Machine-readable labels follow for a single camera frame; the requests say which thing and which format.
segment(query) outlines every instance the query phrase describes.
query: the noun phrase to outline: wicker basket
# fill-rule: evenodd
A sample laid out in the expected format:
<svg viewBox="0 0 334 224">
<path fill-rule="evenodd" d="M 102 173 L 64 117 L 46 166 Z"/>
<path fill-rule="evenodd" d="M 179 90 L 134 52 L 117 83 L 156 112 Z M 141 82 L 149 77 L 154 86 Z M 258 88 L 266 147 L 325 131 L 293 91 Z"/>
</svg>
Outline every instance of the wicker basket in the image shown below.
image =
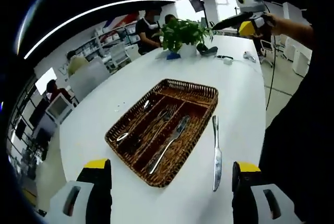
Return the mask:
<svg viewBox="0 0 334 224">
<path fill-rule="evenodd" d="M 147 100 L 150 101 L 150 108 L 144 111 Z M 111 127 L 105 135 L 105 141 L 147 184 L 155 187 L 167 186 L 194 149 L 217 103 L 216 88 L 164 79 Z M 164 122 L 159 116 L 170 107 L 174 107 L 175 111 L 171 118 Z M 170 145 L 155 172 L 149 174 L 153 162 L 160 156 L 170 135 L 186 115 L 190 116 L 186 128 Z M 129 132 L 129 135 L 117 142 L 117 138 L 126 132 Z"/>
</svg>

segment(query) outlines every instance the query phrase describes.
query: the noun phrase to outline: person's hand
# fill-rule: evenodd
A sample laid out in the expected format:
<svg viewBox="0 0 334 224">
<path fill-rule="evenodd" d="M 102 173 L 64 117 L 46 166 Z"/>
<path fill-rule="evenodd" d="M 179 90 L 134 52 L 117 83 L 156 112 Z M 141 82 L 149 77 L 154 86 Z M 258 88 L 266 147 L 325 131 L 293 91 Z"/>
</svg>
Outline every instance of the person's hand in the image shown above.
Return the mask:
<svg viewBox="0 0 334 224">
<path fill-rule="evenodd" d="M 271 22 L 271 24 L 274 24 L 273 27 L 270 26 L 272 35 L 283 34 L 283 25 L 284 25 L 284 19 L 283 18 L 280 18 L 280 17 L 278 17 L 274 14 L 265 14 L 264 16 L 269 17 L 269 21 Z"/>
</svg>

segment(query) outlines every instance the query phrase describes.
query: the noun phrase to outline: green leaves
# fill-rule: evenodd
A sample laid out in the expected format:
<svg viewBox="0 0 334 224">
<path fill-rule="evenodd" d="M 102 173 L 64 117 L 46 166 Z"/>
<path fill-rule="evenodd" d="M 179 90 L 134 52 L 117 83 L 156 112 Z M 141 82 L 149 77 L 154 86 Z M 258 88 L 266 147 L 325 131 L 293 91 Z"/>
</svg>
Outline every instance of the green leaves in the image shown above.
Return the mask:
<svg viewBox="0 0 334 224">
<path fill-rule="evenodd" d="M 196 45 L 204 43 L 204 37 L 213 39 L 210 28 L 204 28 L 199 23 L 191 20 L 172 19 L 167 25 L 163 25 L 161 32 L 154 35 L 163 36 L 162 46 L 172 52 L 178 52 L 182 43 Z"/>
</svg>

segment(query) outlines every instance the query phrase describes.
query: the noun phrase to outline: butter knife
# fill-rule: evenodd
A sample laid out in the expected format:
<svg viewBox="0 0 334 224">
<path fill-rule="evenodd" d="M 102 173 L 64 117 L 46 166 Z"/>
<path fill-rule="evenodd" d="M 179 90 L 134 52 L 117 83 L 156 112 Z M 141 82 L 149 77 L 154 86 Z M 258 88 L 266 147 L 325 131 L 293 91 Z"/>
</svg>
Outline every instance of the butter knife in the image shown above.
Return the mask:
<svg viewBox="0 0 334 224">
<path fill-rule="evenodd" d="M 187 125 L 189 119 L 190 119 L 190 117 L 189 117 L 189 115 L 187 115 L 187 116 L 184 116 L 180 120 L 180 122 L 178 123 L 176 129 L 173 131 L 171 137 L 168 140 L 169 141 L 168 145 L 165 147 L 165 149 L 163 150 L 162 154 L 159 156 L 159 158 L 157 159 L 157 161 L 154 163 L 154 166 L 149 171 L 149 174 L 153 174 L 154 173 L 154 171 L 156 170 L 157 166 L 159 165 L 162 157 L 166 153 L 166 151 L 169 148 L 169 146 L 173 143 L 173 141 L 175 141 L 177 138 L 179 138 L 179 136 L 181 135 L 181 133 L 183 132 L 183 130 L 186 128 L 186 125 Z"/>
<path fill-rule="evenodd" d="M 218 129 L 218 116 L 212 117 L 213 134 L 214 134 L 214 174 L 213 174 L 213 191 L 217 191 L 221 179 L 222 170 L 222 157 L 221 150 L 219 148 L 219 129 Z"/>
</svg>

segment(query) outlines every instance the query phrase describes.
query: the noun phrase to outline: knife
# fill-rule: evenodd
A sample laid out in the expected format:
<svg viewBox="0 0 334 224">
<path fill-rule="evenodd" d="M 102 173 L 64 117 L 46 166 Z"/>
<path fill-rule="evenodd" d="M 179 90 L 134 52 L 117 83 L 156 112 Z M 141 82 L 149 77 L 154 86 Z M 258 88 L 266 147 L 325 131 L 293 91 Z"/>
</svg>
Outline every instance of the knife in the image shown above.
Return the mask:
<svg viewBox="0 0 334 224">
<path fill-rule="evenodd" d="M 222 158 L 221 150 L 219 148 L 219 130 L 218 130 L 218 116 L 212 117 L 213 134 L 214 134 L 214 171 L 213 171 L 213 191 L 217 191 L 221 179 Z"/>
</svg>

